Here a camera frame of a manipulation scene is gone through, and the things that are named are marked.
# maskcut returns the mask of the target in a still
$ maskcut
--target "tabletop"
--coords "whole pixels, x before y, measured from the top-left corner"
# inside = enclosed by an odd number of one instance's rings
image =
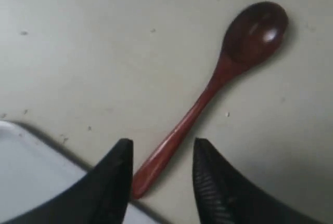
[[[259,1],[290,18],[281,50],[216,96],[140,202],[199,223],[199,136],[269,194],[332,222],[332,0],[0,0],[0,117],[91,165],[131,138],[136,170],[205,87],[229,23]]]

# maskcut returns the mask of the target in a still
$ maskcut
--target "dark red wooden spoon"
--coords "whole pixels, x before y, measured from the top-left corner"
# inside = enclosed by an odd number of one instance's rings
[[[157,179],[214,95],[237,75],[267,60],[276,51],[287,26],[285,10],[272,2],[253,4],[235,18],[224,36],[220,58],[206,89],[134,175],[133,198],[141,198]]]

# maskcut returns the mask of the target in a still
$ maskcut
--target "white tray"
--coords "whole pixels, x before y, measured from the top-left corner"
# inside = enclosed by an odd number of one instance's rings
[[[0,121],[0,223],[55,197],[85,174],[24,128]],[[124,223],[157,222],[129,204]]]

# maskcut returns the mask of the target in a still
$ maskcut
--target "red spoon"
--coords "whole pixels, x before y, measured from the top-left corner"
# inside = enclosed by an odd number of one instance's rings
[[[229,26],[215,71],[194,106],[154,150],[133,178],[132,197],[141,198],[168,164],[194,122],[230,80],[267,60],[280,46],[288,16],[272,2],[247,7]]]

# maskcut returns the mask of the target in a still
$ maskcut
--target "black plastic part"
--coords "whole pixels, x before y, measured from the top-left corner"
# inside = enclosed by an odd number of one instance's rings
[[[80,181],[4,224],[121,224],[133,177],[133,142],[119,140]]]
[[[252,184],[206,139],[196,139],[193,187],[202,224],[318,224]]]

